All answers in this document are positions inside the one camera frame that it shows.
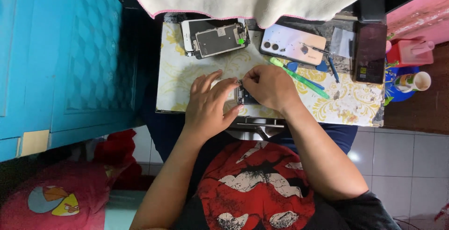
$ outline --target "yellow floral pattern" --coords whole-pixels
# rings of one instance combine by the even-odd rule
[[[161,59],[158,84],[158,110],[185,111],[190,86],[195,78],[209,74],[218,69],[223,70],[221,79],[234,77],[241,79],[252,67],[269,64],[269,56],[259,53],[261,32],[250,31],[251,45],[245,49],[234,50],[205,59],[186,57],[179,24],[164,23],[161,44]],[[289,61],[280,59],[284,64]],[[294,80],[298,94],[310,113],[319,122],[334,124],[354,124],[372,126],[372,119],[381,107],[384,97],[382,85],[358,84],[351,75],[339,74],[337,84],[329,73],[305,68],[297,71],[301,76],[324,86],[330,99],[324,99]],[[224,105],[227,112],[237,105],[235,92],[231,92]],[[245,105],[240,116],[256,118],[282,119],[279,112],[261,105]]]

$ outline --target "left hand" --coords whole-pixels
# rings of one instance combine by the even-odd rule
[[[237,88],[237,78],[218,82],[212,89],[212,82],[221,76],[222,70],[195,79],[190,89],[190,101],[185,110],[183,134],[194,136],[203,145],[207,140],[229,127],[239,115],[243,105],[237,105],[223,114],[228,94]]]

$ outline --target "green plastic tool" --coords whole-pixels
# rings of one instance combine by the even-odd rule
[[[298,80],[299,82],[305,84],[307,87],[312,89],[314,92],[316,92],[318,95],[322,96],[323,98],[330,99],[330,97],[329,97],[329,95],[327,95],[327,93],[325,93],[323,90],[321,90],[320,88],[318,88],[314,84],[312,84],[309,81],[307,81],[306,78],[304,78],[304,77],[296,74],[295,72],[292,72],[288,68],[286,68],[286,66],[281,61],[279,61],[276,57],[270,58],[270,63],[283,68],[284,71],[286,71],[292,78],[294,78],[294,79]]]

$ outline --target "pink wall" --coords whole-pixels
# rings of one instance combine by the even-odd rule
[[[449,41],[449,0],[413,0],[387,14],[387,25],[392,40]]]

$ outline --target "red pillow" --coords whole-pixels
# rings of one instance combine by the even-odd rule
[[[62,161],[26,181],[0,211],[3,230],[103,230],[110,187],[123,168]]]

